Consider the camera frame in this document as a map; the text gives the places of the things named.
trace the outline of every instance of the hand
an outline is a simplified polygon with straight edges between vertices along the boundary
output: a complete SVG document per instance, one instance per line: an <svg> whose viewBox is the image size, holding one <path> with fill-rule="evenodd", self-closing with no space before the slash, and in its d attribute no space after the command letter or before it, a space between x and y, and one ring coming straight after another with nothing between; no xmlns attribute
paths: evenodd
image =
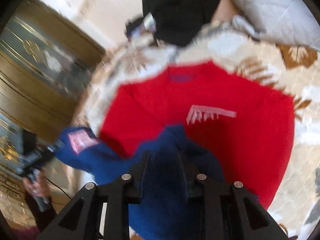
<svg viewBox="0 0 320 240"><path fill-rule="evenodd" d="M23 184L30 195L38 197L50 197L51 195L44 170L41 170L37 175L37 181L35 183L32 183L29 178L24 178Z"/></svg>

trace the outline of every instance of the person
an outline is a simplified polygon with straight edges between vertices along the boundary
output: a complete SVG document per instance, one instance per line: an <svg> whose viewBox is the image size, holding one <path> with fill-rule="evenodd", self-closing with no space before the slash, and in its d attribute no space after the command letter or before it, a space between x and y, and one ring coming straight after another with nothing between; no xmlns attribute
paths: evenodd
<svg viewBox="0 0 320 240"><path fill-rule="evenodd" d="M32 183L29 178L24 178L23 184L26 189L25 200L35 218L36 226L26 229L13 229L13 232L18 240L35 240L56 217L57 213L51 203L51 192L44 170L40 171L35 183ZM47 197L50 200L50 208L45 212L40 212L33 196Z"/></svg>

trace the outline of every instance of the red patch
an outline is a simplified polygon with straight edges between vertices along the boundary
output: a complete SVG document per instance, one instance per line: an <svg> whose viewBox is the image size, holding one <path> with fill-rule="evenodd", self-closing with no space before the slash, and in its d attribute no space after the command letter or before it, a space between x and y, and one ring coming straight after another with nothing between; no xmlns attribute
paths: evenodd
<svg viewBox="0 0 320 240"><path fill-rule="evenodd" d="M68 134L72 149L79 154L84 149L99 144L97 139L90 138L85 130L79 130Z"/></svg>

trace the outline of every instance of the clothing label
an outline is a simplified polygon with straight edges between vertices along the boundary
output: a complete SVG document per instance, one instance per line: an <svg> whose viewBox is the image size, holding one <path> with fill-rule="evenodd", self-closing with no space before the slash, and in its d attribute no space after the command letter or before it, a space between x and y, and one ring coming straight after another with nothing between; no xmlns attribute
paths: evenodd
<svg viewBox="0 0 320 240"><path fill-rule="evenodd" d="M85 130L78 130L68 134L72 149L79 154L84 149L99 144L97 139L90 138Z"/></svg>
<svg viewBox="0 0 320 240"><path fill-rule="evenodd" d="M194 124L197 120L199 122L201 122L202 120L205 122L208 118L212 120L214 120L215 118L219 119L219 115L235 118L237 116L237 113L217 107L192 105L186 121L187 124L189 124L190 122Z"/></svg>

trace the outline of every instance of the sweater sleeve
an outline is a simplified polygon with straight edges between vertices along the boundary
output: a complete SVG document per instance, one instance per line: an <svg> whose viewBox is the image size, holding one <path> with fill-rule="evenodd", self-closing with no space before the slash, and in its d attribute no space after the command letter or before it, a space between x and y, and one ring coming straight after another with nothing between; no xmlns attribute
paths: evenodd
<svg viewBox="0 0 320 240"><path fill-rule="evenodd" d="M121 86L100 130L99 138L121 157L130 157L139 145L157 137L162 123Z"/></svg>

